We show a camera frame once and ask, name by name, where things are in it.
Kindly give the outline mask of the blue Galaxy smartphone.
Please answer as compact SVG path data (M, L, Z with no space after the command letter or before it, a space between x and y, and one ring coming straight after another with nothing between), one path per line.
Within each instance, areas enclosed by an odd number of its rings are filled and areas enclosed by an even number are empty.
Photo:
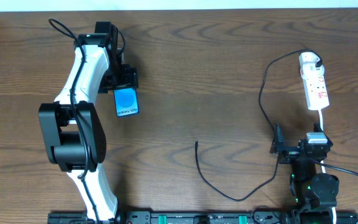
M139 112L136 89L125 88L114 90L114 99L118 117L129 116Z

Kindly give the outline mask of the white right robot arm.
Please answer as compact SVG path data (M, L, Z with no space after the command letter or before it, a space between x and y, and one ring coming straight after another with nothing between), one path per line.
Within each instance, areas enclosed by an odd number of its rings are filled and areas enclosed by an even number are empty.
M296 199L296 207L287 212L288 223L337 223L339 179L316 169L332 146L317 123L296 146L287 146L281 126L275 125L270 153L278 155L279 164L291 166L290 190Z

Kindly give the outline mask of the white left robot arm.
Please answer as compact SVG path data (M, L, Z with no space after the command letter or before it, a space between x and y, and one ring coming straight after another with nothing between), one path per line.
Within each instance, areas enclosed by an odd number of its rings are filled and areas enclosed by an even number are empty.
M116 114L139 112L137 70L124 64L117 36L81 34L75 40L75 62L52 103L39 108L47 157L78 187L84 213L51 213L48 223L125 223L104 170L106 135L96 111L100 93L114 92Z

